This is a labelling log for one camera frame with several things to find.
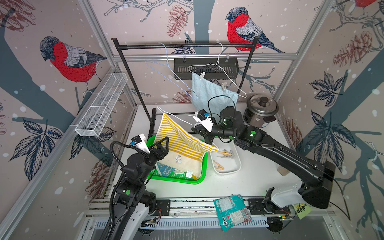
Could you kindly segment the yellow striped towel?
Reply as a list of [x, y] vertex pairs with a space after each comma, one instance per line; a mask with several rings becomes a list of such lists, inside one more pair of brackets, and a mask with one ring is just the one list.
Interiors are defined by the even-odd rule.
[[189, 134], [167, 114], [162, 116], [155, 141], [158, 142], [165, 137], [169, 138], [169, 153], [159, 161], [161, 166], [191, 174], [194, 180], [202, 176], [205, 154], [219, 151], [216, 146], [206, 144]]

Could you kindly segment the teal patterned towel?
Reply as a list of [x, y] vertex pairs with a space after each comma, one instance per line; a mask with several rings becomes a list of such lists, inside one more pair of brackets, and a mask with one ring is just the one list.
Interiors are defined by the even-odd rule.
[[167, 166], [161, 163], [156, 163], [156, 170], [161, 177], [165, 177], [165, 178], [167, 178], [170, 174], [176, 174], [176, 175], [184, 174], [184, 172], [182, 171], [179, 171], [175, 168], [172, 168], [170, 166]]

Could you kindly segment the light blue towel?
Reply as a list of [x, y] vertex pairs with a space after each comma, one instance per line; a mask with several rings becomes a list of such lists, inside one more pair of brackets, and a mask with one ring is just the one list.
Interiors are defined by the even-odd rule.
[[199, 110], [219, 114], [228, 106], [234, 107], [239, 95], [230, 90], [223, 90], [200, 75], [192, 73], [192, 98], [193, 106]]

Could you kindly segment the beige clothespin yellow towel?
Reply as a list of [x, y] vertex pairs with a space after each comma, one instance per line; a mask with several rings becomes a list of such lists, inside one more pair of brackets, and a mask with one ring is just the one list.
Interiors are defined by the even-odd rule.
[[232, 152], [223, 151], [223, 152], [217, 152], [217, 154], [219, 158], [230, 158], [230, 159], [233, 158]]
[[214, 168], [216, 170], [218, 170], [218, 171], [224, 171], [225, 170], [225, 168], [222, 165], [220, 165], [219, 163], [217, 163], [216, 161], [213, 161], [213, 164], [214, 164]]

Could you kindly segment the white hanger with blue towel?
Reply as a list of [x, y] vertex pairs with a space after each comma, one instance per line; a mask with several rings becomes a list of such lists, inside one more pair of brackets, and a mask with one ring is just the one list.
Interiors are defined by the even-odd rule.
[[215, 64], [212, 64], [212, 63], [209, 63], [209, 64], [206, 64], [206, 65], [192, 65], [192, 66], [189, 66], [187, 67], [187, 70], [190, 72], [190, 73], [193, 73], [192, 70], [195, 70], [196, 68], [200, 68], [202, 69], [202, 72], [205, 72], [204, 69], [208, 66], [213, 66], [213, 69], [214, 70], [220, 70], [220, 73], [224, 73], [224, 75], [227, 77], [228, 80], [230, 80], [232, 82], [232, 84], [238, 89], [239, 92], [242, 92], [244, 95], [240, 95], [238, 93], [238, 95], [242, 98], [246, 98], [247, 97], [247, 94], [241, 90], [241, 88], [236, 84], [236, 82], [233, 81], [233, 79], [230, 78], [230, 76], [227, 74], [227, 72], [225, 71], [225, 69], [223, 67], [220, 66], [220, 56], [221, 54], [224, 52], [224, 46], [222, 43], [220, 42], [216, 42], [216, 44], [219, 44], [221, 46], [221, 52], [218, 54], [218, 58], [217, 58], [217, 61]]

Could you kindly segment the light blue wire hanger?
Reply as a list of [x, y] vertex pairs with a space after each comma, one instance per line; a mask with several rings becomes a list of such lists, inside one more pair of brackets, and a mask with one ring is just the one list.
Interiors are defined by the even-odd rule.
[[[165, 53], [166, 53], [166, 63], [165, 64], [160, 64], [159, 62], [156, 62], [156, 61], [150, 61], [150, 60], [145, 60], [145, 64], [147, 67], [149, 67], [151, 70], [153, 70], [155, 73], [159, 74], [160, 76], [162, 76], [164, 79], [168, 80], [169, 82], [171, 82], [172, 84], [174, 84], [175, 86], [177, 86], [182, 92], [186, 93], [188, 96], [190, 96], [193, 100], [197, 100], [198, 99], [198, 96], [196, 95], [195, 91], [189, 87], [188, 84], [186, 84], [175, 72], [174, 70], [171, 68], [170, 66], [170, 63], [169, 63], [169, 54], [168, 54], [168, 49], [166, 47], [165, 44], [163, 43], [160, 43], [160, 48], [164, 48], [165, 49]], [[155, 65], [159, 65], [159, 66], [163, 66], [163, 67], [167, 67], [168, 70], [175, 76], [174, 80], [172, 80], [170, 77], [167, 77], [166, 75], [162, 74], [161, 72], [159, 72], [158, 70], [156, 70], [151, 64], [155, 64]], [[178, 83], [182, 83], [186, 88], [187, 90], [183, 89], [181, 86], [179, 86]]]

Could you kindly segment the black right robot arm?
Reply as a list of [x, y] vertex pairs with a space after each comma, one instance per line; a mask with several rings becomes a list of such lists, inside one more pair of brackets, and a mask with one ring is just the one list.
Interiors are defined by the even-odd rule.
[[308, 204], [327, 209], [333, 189], [336, 166], [318, 163], [277, 142], [257, 127], [247, 126], [242, 114], [234, 107], [226, 107], [216, 122], [213, 114], [200, 110], [192, 116], [197, 122], [191, 130], [204, 137], [207, 144], [215, 138], [228, 139], [244, 151], [266, 157], [287, 169], [302, 181], [300, 186], [287, 189], [270, 188], [264, 198], [265, 205], [284, 208], [295, 204]]

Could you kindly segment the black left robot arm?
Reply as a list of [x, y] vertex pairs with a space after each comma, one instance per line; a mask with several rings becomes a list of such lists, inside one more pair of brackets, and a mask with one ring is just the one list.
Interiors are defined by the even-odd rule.
[[[114, 152], [114, 146], [135, 150], [136, 153], [123, 164]], [[146, 190], [152, 178], [156, 163], [169, 153], [169, 138], [165, 137], [151, 146], [147, 146], [142, 136], [132, 138], [129, 145], [113, 141], [110, 152], [120, 165], [122, 173], [110, 196], [109, 219], [101, 235], [102, 240], [132, 240], [137, 232], [149, 235], [141, 230], [142, 222], [157, 207], [156, 194]]]

